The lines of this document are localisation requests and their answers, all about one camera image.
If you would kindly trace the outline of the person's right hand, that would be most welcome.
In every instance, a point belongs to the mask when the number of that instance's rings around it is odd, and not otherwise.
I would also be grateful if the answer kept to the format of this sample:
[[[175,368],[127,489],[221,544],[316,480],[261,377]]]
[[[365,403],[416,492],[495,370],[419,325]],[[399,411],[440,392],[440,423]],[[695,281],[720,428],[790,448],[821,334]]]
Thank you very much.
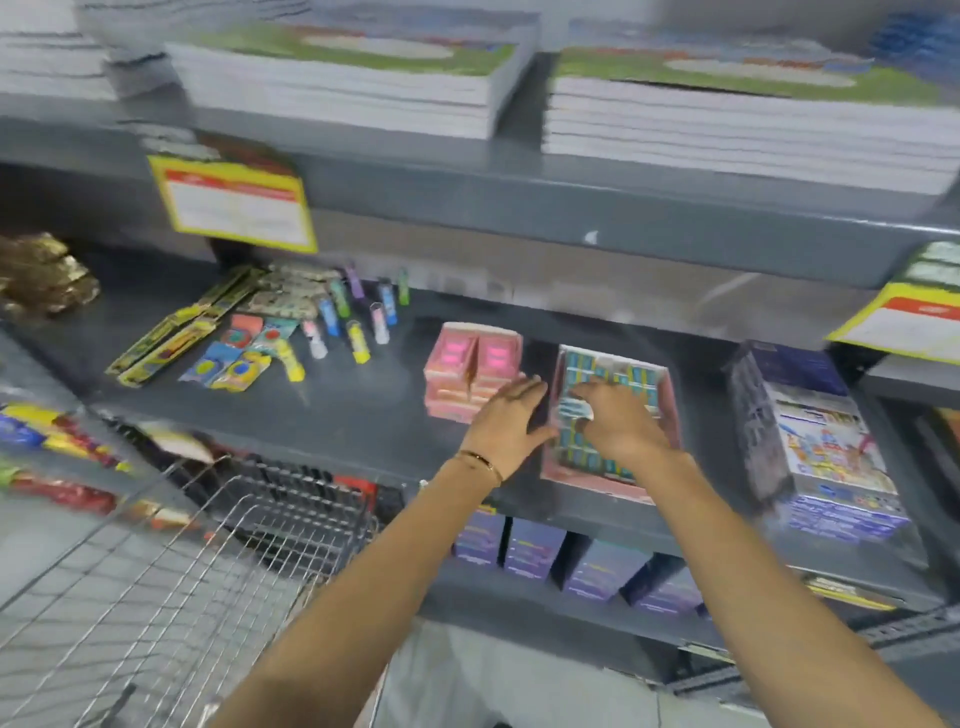
[[[579,419],[577,431],[605,459],[633,473],[644,473],[677,455],[665,431],[649,413],[646,401],[628,386],[609,383],[609,415],[604,421]]]

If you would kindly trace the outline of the person's left hand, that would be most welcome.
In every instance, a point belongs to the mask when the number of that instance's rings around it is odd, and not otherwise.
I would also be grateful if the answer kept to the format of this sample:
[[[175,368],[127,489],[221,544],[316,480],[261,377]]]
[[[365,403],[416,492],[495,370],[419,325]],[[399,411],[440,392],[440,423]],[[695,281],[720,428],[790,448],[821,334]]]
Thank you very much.
[[[525,434],[543,401],[548,385],[538,375],[521,376],[502,387],[471,421],[456,458],[488,475],[493,487],[500,486],[534,452],[525,448]]]

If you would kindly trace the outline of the person's left forearm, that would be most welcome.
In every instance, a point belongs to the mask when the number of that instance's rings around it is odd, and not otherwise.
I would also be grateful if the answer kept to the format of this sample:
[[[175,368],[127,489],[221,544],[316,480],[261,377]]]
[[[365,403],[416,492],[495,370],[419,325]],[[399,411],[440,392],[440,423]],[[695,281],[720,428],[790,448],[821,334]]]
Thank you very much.
[[[206,728],[353,728],[454,541],[495,488],[453,455],[319,588]]]

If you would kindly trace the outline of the person's right forearm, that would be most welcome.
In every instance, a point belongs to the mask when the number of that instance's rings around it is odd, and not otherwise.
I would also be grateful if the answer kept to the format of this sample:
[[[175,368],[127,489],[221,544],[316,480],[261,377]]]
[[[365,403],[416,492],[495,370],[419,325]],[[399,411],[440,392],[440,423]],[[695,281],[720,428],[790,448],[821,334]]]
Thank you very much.
[[[690,455],[638,441],[622,458],[673,532],[773,728],[947,728],[779,561]]]

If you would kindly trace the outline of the pink tray of blue erasers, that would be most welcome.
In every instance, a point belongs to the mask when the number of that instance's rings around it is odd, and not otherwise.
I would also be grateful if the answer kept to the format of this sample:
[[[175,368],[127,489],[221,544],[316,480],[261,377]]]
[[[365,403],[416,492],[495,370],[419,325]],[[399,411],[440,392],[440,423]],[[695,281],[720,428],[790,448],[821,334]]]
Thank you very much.
[[[548,421],[557,428],[558,439],[543,451],[541,477],[619,500],[653,505],[653,499],[629,469],[605,459],[585,441],[576,428],[577,420],[557,416],[558,400],[569,395],[572,385],[598,379],[628,386],[632,393],[641,395],[671,445],[679,447],[683,443],[681,418],[668,367],[582,346],[559,345],[548,399]]]

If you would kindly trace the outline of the stack of pink boxes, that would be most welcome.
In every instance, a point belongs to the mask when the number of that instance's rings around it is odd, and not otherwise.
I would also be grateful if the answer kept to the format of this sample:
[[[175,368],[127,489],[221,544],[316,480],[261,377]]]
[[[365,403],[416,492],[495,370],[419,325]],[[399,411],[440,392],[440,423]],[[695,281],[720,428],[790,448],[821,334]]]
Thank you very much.
[[[424,366],[429,416],[469,424],[521,375],[523,337],[497,326],[447,321]]]

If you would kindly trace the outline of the purple box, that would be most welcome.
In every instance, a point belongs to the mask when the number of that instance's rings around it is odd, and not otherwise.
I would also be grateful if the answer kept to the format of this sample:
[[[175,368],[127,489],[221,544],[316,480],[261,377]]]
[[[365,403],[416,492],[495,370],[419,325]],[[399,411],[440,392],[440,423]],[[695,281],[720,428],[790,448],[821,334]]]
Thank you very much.
[[[498,568],[509,517],[495,507],[479,506],[454,540],[452,555],[469,564]]]
[[[503,570],[517,577],[546,580],[567,536],[565,529],[512,517]]]
[[[633,609],[672,616],[702,611],[705,604],[686,560],[655,553],[620,589]]]
[[[653,556],[653,552],[575,535],[563,558],[559,588],[576,597],[608,602]]]

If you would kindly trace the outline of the group of coloured glue sticks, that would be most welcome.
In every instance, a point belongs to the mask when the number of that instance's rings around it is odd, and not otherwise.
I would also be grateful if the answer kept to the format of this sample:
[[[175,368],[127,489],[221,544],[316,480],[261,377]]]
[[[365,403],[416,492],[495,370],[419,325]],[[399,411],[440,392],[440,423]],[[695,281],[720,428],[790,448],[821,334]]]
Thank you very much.
[[[272,263],[265,287],[276,294],[277,311],[299,317],[312,358],[324,359],[330,344],[341,341],[358,366],[373,362],[373,348],[390,344],[401,310],[411,303],[405,270],[366,281],[353,263],[340,268]]]

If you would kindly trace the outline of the blue printed cardboard box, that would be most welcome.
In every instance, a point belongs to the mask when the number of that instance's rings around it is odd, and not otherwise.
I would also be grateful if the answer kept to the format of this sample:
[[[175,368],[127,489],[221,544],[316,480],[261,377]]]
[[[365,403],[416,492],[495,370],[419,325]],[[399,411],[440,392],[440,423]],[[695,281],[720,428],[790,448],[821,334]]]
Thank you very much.
[[[853,544],[912,526],[828,354],[747,341],[726,381],[750,490],[775,523]]]

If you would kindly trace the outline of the grey metal shelf unit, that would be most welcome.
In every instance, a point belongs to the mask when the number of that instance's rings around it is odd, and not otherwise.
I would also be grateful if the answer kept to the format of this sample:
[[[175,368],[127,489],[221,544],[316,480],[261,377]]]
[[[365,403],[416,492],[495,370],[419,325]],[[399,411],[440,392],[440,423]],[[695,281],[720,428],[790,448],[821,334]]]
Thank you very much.
[[[202,111],[178,87],[126,103],[42,100],[0,93],[0,232],[36,229],[78,244],[102,292],[54,320],[0,317],[0,382],[66,410],[90,435],[131,456],[133,474],[102,472],[119,493],[159,486],[159,499],[199,505],[200,486],[163,474],[158,462],[109,429],[157,420],[196,431],[253,464],[206,513],[231,527],[258,516],[279,522],[257,479],[306,481],[335,471],[398,491],[446,459],[461,425],[427,419],[415,370],[442,321],[501,325],[526,340],[523,368],[549,376],[560,344],[634,355],[668,368],[681,440],[738,512],[760,515],[738,451],[726,366],[743,339],[819,349],[829,324],[852,313],[921,244],[960,236],[960,176],[940,197],[835,185],[683,172],[646,164],[541,154],[546,80],[542,54],[510,101],[492,140]],[[177,237],[148,170],[141,140],[193,129],[232,138],[292,164],[305,182],[316,253],[254,251],[217,233]],[[180,359],[141,389],[126,389],[107,365],[175,309],[193,302],[234,265],[358,263],[367,288],[407,268],[411,313],[400,314],[393,348],[372,372],[331,352],[334,373],[286,384],[269,373],[252,394],[187,394]],[[769,295],[747,289],[726,316],[714,297],[686,312],[677,300],[699,286],[760,274]],[[936,405],[927,379],[897,383],[892,364],[853,383],[919,533],[861,545],[774,529],[789,565],[869,587],[901,603],[899,620],[864,632],[879,654],[935,708],[960,717],[960,516],[941,491],[938,455],[924,452]],[[292,535],[294,525],[262,526]],[[621,599],[596,604],[501,569],[454,562],[441,569],[424,615],[579,662],[667,685],[677,696],[746,698],[736,670],[679,681],[680,649],[722,651],[713,625],[695,615],[638,613]]]

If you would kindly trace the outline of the pile of colourful blister packs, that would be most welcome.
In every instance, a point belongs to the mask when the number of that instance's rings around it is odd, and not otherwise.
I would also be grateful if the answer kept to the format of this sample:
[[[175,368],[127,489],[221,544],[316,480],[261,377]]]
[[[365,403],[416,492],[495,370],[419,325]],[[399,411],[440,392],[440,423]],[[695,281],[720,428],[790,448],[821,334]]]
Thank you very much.
[[[307,366],[293,339],[304,339],[313,361],[330,356],[321,315],[332,302],[338,271],[274,263],[241,265],[231,273],[222,291],[210,292],[199,317],[210,323],[212,340],[177,382],[240,394],[278,365],[289,383],[304,383]]]

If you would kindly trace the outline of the stack of green cover notebooks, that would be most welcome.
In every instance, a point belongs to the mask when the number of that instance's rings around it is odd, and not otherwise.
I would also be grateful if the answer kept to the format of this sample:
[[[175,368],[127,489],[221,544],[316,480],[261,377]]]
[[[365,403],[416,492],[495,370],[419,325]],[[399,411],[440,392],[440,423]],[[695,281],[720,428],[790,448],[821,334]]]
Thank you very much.
[[[540,38],[529,10],[309,2],[208,20],[164,46],[195,107],[488,140]]]
[[[938,197],[960,174],[960,13],[814,39],[570,22],[546,155]]]

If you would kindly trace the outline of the flat yellow packet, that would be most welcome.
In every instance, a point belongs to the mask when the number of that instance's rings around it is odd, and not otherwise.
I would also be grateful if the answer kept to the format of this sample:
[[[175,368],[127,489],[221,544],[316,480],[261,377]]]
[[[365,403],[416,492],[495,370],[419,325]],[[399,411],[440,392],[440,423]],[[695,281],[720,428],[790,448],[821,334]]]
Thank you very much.
[[[824,600],[841,602],[877,612],[892,612],[905,607],[905,601],[898,597],[820,574],[804,574],[800,577],[800,580],[810,592]]]

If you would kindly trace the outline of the yellow price label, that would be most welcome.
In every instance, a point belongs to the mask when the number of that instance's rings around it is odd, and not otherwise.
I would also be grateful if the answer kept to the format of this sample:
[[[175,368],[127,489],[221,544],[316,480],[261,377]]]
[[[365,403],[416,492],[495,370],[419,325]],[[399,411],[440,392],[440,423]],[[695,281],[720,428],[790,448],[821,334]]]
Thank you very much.
[[[960,366],[960,291],[888,283],[825,341]]]
[[[297,254],[318,252],[297,174],[158,154],[147,160],[175,231]]]

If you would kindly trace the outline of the yellow pencil pack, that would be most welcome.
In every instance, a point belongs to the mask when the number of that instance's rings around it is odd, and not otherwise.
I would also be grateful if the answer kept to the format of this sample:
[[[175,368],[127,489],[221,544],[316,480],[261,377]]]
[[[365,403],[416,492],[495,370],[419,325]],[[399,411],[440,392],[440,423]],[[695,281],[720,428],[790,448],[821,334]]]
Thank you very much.
[[[256,288],[262,275],[263,272],[252,265],[240,265],[230,269],[223,279],[194,303],[175,310],[137,339],[107,366],[104,373],[117,378],[144,358],[150,350],[194,321],[206,319],[216,322],[218,326],[221,319]]]
[[[196,343],[212,334],[216,328],[217,322],[207,319],[186,324],[181,330],[151,349],[140,361],[119,373],[116,377],[117,382],[131,388],[143,386]]]

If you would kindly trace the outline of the row of colourful snack packets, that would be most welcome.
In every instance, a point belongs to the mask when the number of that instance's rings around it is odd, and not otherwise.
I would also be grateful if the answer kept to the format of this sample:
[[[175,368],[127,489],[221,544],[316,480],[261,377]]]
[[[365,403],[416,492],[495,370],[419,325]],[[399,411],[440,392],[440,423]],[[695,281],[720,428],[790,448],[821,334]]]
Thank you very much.
[[[197,438],[150,423],[0,398],[0,492],[210,539],[216,461]]]

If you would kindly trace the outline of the crumpled gold foil item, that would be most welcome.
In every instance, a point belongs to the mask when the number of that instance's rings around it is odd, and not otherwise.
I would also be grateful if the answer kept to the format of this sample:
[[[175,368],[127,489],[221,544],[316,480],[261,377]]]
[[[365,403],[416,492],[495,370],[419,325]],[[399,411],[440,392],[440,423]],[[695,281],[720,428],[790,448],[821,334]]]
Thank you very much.
[[[51,318],[95,301],[100,281],[50,233],[0,234],[0,315]]]

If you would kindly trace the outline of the stack of white notebooks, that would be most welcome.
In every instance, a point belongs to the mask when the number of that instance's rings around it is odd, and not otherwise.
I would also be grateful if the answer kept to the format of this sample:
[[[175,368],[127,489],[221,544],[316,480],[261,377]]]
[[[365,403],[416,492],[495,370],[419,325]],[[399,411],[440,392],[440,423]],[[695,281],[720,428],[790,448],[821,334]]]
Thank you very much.
[[[171,85],[168,0],[0,0],[0,92],[118,102]]]

